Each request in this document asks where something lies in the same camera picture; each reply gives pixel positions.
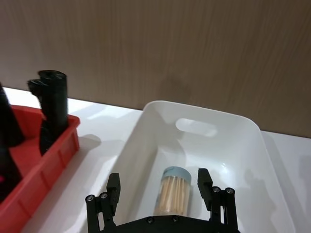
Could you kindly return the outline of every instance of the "blue container lid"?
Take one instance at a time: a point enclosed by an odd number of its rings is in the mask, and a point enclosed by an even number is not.
[[[162,179],[168,176],[177,176],[184,179],[187,183],[191,184],[191,175],[190,173],[182,167],[179,166],[170,166],[164,170]]]

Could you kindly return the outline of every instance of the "toothpick container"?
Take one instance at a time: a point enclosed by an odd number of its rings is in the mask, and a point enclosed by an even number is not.
[[[171,166],[164,170],[154,215],[187,215],[191,175],[185,169]]]

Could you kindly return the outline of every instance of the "white plastic bin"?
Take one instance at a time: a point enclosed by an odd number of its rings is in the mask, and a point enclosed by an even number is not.
[[[117,225],[153,215],[169,166],[192,176],[189,217],[209,219],[197,187],[198,168],[204,167],[214,185],[235,189],[241,233],[295,232],[260,130],[251,120],[179,103],[149,103],[111,170],[121,180]]]

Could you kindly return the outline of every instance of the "black cylindrical object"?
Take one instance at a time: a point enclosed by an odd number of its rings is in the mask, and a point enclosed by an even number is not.
[[[21,181],[22,176],[15,165],[10,151],[3,144],[0,136],[0,202],[2,202],[10,192]]]
[[[0,83],[0,134],[6,147],[14,147],[25,140],[11,105]]]
[[[40,129],[43,155],[68,126],[67,77],[56,70],[38,72],[40,79],[29,80],[31,93],[38,97],[45,119]]]

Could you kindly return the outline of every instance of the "white table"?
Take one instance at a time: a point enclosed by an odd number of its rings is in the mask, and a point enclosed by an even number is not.
[[[27,91],[5,88],[11,104],[39,108]],[[142,111],[69,99],[78,116],[80,151],[23,233],[87,232],[85,197],[99,194]],[[311,229],[311,139],[262,131],[297,233]]]

